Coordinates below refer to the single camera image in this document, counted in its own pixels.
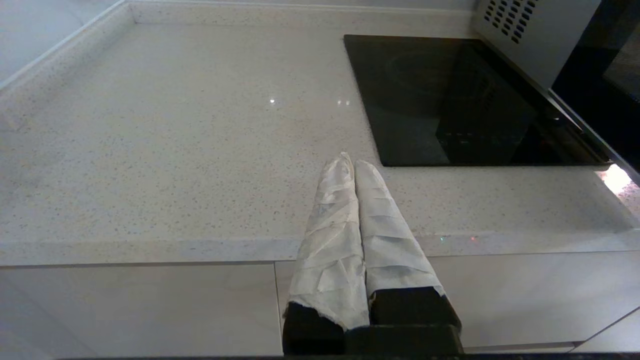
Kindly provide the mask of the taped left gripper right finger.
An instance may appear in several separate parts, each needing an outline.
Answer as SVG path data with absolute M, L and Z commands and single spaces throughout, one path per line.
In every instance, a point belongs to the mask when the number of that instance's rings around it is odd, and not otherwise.
M 355 189 L 371 322 L 461 328 L 434 267 L 370 162 L 355 163 Z

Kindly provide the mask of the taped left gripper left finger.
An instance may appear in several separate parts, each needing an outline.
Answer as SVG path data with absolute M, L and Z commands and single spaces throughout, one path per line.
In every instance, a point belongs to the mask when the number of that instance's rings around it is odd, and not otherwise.
M 320 173 L 283 316 L 285 354 L 343 354 L 370 325 L 354 164 L 346 152 Z

